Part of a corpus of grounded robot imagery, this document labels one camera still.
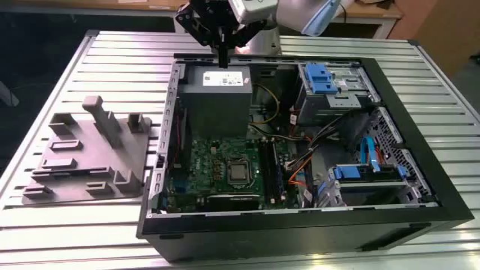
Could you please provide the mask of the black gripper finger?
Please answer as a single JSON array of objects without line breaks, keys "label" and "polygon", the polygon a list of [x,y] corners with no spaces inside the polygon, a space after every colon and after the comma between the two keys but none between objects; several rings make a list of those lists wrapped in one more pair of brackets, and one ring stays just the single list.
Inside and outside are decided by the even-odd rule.
[{"label": "black gripper finger", "polygon": [[209,46],[218,57],[218,67],[224,68],[224,43],[222,30],[218,28],[206,28],[198,19],[198,15],[189,4],[184,4],[174,16],[174,21],[180,24],[184,30],[190,34],[194,40],[202,46]]},{"label": "black gripper finger", "polygon": [[224,32],[224,68],[228,68],[230,50],[244,47],[262,29],[262,21],[252,22],[241,28],[226,27]]}]

